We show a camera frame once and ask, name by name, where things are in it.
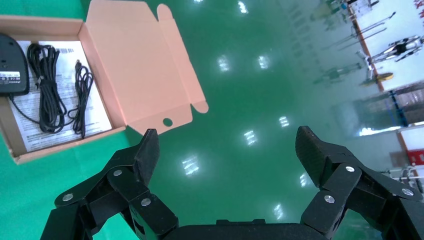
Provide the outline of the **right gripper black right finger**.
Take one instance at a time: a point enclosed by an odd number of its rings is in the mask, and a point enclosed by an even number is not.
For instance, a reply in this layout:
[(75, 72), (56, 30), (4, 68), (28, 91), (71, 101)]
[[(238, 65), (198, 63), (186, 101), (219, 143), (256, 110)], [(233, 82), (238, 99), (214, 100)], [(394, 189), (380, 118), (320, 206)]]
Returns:
[(384, 240), (424, 237), (424, 198), (415, 188), (366, 167), (345, 146), (300, 126), (295, 151), (319, 189), (301, 222), (332, 239), (348, 210), (360, 214)]

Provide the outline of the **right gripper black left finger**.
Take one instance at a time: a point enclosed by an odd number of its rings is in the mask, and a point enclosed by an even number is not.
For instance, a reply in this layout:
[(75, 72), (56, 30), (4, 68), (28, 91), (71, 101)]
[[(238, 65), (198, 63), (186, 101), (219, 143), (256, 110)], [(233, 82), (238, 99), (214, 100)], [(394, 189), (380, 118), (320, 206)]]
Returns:
[(91, 240), (120, 215), (137, 238), (163, 240), (179, 220), (148, 187), (159, 155), (152, 128), (138, 144), (117, 150), (101, 171), (56, 197), (41, 239)]

